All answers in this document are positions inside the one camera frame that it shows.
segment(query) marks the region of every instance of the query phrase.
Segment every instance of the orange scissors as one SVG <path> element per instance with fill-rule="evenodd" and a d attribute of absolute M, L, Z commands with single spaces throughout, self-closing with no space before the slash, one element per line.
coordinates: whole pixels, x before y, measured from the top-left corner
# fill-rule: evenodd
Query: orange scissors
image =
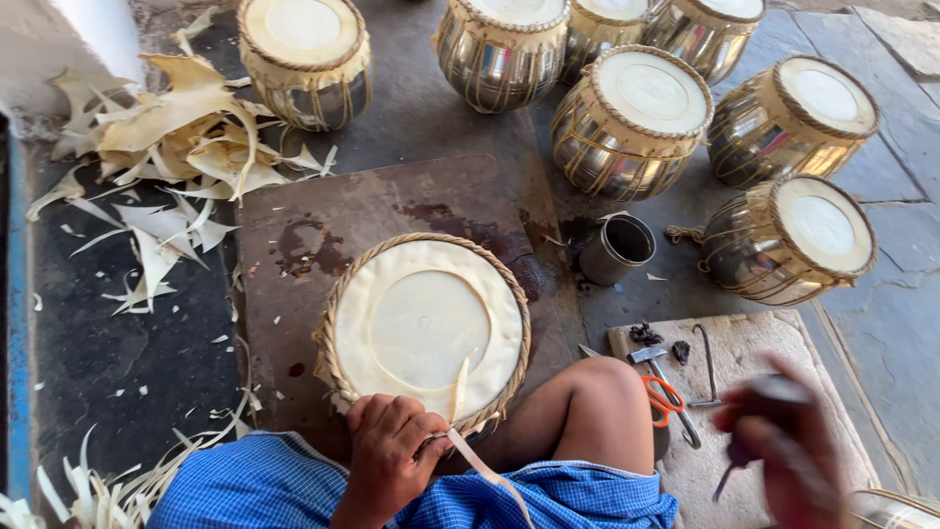
<path fill-rule="evenodd" d="M 591 349 L 590 347 L 586 345 L 578 345 L 578 348 L 586 356 L 589 356 L 589 357 L 601 356 L 601 353 L 598 353 L 597 351 L 595 351 L 594 349 Z M 647 394 L 650 396 L 650 404 L 654 408 L 659 409 L 663 413 L 663 418 L 653 423 L 652 425 L 656 426 L 657 428 L 665 428 L 666 426 L 669 425 L 669 412 L 675 411 L 676 413 L 682 413 L 683 411 L 685 411 L 685 401 L 682 400 L 682 396 L 679 394 L 679 392 L 677 392 L 676 390 L 673 390 L 672 386 L 666 384 L 666 382 L 662 380 L 661 378 L 654 377 L 653 375 L 644 375 L 642 378 L 643 378 L 643 384 L 647 388 Z M 667 394 L 671 393 L 674 397 L 676 397 L 676 400 L 679 402 L 679 405 L 675 405 L 669 402 L 669 399 L 662 396 L 661 393 L 656 391 L 656 389 L 650 385 L 651 382 L 656 382 L 657 384 L 659 384 L 661 388 L 663 388 L 664 392 L 666 392 Z"/>

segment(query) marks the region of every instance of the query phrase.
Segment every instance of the man's left hand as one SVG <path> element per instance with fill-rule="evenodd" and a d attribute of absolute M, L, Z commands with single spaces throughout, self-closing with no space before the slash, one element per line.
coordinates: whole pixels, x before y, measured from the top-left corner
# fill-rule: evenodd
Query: man's left hand
<path fill-rule="evenodd" d="M 442 437 L 418 448 L 449 424 L 413 398 L 379 393 L 357 400 L 346 420 L 352 431 L 350 480 L 330 527 L 379 528 L 424 491 L 434 465 L 453 444 Z"/>

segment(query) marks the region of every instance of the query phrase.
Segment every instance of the wooden board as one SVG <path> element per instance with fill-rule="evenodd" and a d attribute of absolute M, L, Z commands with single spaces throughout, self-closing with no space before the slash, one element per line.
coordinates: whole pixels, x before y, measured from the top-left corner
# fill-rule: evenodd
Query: wooden board
<path fill-rule="evenodd" d="M 495 160 L 483 154 L 367 170 L 247 195 L 237 214 L 242 227 L 236 234 L 246 271 L 252 365 L 265 404 L 258 426 L 298 431 L 326 456 L 349 459 L 343 421 L 324 399 L 326 385 L 312 376 L 317 349 L 310 333 L 346 266 L 385 239 L 408 232 L 466 237 L 492 251 L 515 274 L 528 296 L 532 317 L 533 356 L 520 394 L 531 393 L 570 364 L 555 308 L 543 292 L 532 246 L 507 198 L 505 182 Z M 273 398 L 275 390 L 287 398 Z"/>

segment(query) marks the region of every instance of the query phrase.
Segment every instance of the leg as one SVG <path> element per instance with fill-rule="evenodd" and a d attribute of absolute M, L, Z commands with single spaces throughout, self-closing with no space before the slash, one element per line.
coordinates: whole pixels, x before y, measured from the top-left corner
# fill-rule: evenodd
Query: leg
<path fill-rule="evenodd" d="M 651 475 L 652 418 L 643 380 L 613 358 L 579 361 L 530 394 L 475 449 L 498 473 L 545 459 L 583 459 Z"/>

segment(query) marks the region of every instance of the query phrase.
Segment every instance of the blade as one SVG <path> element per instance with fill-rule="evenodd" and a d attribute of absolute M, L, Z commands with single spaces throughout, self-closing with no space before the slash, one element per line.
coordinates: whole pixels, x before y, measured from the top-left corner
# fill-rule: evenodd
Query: blade
<path fill-rule="evenodd" d="M 586 356 L 586 357 L 599 357 L 599 356 L 601 356 L 601 353 L 598 353 L 597 351 L 595 351 L 594 349 L 591 349 L 591 348 L 588 347 L 587 345 L 578 344 L 578 349 L 581 351 L 581 354 L 583 354 L 583 355 Z"/>

